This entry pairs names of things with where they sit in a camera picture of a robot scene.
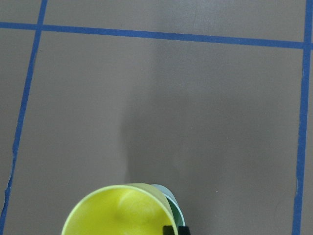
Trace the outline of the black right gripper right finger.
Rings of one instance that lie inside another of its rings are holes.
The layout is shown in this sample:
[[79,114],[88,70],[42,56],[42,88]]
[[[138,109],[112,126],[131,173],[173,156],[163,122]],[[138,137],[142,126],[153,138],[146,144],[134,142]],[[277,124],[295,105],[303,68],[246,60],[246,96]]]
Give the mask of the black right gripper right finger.
[[188,226],[178,226],[178,235],[190,235]]

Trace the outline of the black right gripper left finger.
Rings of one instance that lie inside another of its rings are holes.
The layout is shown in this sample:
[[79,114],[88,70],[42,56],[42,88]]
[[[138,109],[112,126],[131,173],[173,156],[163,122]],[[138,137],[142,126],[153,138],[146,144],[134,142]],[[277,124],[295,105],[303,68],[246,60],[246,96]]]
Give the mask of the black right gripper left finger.
[[174,235],[174,229],[172,226],[164,226],[162,228],[163,235]]

